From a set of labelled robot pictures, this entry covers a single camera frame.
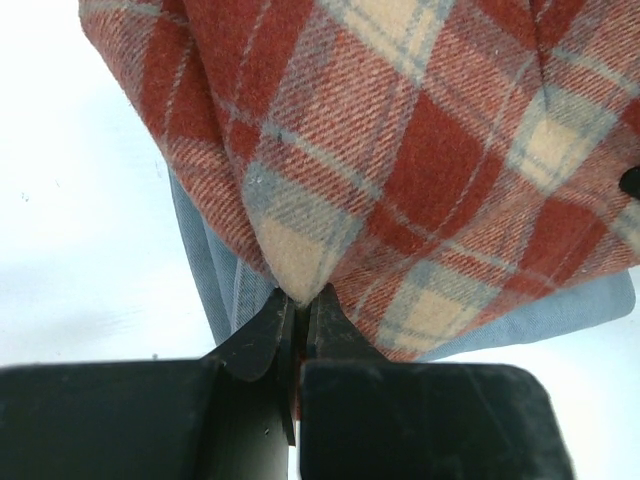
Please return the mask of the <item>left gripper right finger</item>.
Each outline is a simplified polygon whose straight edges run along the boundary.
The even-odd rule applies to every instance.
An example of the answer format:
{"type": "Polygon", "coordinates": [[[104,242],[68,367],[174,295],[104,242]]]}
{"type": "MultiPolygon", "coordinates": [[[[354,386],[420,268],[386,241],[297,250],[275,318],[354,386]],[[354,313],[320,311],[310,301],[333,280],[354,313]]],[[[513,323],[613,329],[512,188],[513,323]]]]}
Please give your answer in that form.
{"type": "Polygon", "coordinates": [[[327,286],[300,383],[305,479],[570,479],[549,395],[510,365],[394,363],[327,286]]]}

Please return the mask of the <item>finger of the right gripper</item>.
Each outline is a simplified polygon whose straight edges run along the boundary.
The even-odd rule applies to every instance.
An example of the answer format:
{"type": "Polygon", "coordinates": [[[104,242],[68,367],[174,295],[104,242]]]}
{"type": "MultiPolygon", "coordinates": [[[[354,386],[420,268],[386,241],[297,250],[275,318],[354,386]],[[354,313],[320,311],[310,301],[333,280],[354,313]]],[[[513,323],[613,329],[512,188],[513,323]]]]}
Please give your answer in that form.
{"type": "Polygon", "coordinates": [[[635,166],[621,176],[619,188],[626,195],[640,195],[640,167],[635,166]]]}

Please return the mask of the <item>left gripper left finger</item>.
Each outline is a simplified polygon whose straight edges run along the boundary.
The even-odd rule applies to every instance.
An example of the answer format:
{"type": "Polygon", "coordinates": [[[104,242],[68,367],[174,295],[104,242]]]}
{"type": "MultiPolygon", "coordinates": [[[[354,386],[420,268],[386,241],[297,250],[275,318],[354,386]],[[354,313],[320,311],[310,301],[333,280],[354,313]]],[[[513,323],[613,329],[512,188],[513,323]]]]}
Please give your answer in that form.
{"type": "Polygon", "coordinates": [[[5,479],[284,479],[295,308],[281,291],[198,359],[1,372],[5,479]]]}

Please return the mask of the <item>red cream plaid skirt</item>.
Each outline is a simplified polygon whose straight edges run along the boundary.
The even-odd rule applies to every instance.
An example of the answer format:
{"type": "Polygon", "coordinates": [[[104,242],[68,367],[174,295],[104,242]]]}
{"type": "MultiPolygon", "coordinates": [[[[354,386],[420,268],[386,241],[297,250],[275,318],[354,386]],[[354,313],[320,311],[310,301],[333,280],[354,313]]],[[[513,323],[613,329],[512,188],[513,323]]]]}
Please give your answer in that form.
{"type": "Polygon", "coordinates": [[[635,1],[83,1],[208,226],[394,360],[639,263],[635,1]]]}

